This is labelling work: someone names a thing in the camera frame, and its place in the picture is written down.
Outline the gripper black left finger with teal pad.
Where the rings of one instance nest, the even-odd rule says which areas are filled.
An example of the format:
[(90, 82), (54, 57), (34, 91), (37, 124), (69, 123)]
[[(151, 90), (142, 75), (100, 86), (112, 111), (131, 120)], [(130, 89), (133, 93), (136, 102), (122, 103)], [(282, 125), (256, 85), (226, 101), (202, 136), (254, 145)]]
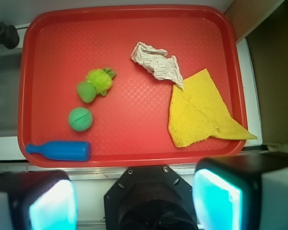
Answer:
[(64, 171), (0, 173), (0, 230), (75, 230), (76, 188)]

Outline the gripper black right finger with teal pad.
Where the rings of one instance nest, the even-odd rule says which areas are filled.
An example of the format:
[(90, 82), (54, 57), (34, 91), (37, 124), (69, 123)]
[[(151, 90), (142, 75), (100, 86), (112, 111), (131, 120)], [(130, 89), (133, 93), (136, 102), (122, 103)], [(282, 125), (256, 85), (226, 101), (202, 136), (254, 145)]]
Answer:
[(205, 230), (288, 230), (288, 153), (203, 158), (192, 198)]

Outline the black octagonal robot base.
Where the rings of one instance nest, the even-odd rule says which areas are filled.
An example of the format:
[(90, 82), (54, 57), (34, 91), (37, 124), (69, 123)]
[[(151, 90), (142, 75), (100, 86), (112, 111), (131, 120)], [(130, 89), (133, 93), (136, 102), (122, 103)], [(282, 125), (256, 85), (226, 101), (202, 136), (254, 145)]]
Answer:
[(129, 167), (104, 195), (107, 230), (196, 230), (192, 186), (167, 165)]

